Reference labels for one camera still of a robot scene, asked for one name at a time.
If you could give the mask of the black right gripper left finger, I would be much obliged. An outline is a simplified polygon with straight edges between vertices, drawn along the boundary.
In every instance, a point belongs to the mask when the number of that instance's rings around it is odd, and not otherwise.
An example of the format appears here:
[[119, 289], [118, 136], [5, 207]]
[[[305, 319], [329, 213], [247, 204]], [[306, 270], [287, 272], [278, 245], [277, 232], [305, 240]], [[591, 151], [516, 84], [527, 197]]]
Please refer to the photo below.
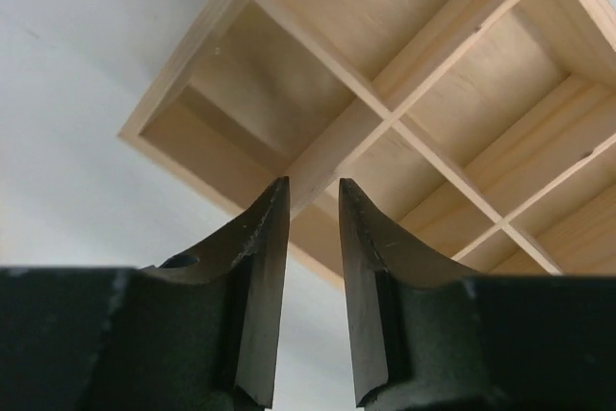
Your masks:
[[2, 268], [2, 408], [271, 408], [289, 229], [280, 177], [158, 267]]

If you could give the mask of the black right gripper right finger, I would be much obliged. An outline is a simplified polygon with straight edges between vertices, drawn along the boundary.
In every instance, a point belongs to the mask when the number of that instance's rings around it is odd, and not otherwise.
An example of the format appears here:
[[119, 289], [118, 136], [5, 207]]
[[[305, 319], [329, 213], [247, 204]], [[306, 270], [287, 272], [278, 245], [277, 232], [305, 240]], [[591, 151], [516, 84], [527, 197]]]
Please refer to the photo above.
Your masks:
[[338, 210], [359, 408], [614, 408], [613, 278], [480, 273], [348, 178]]

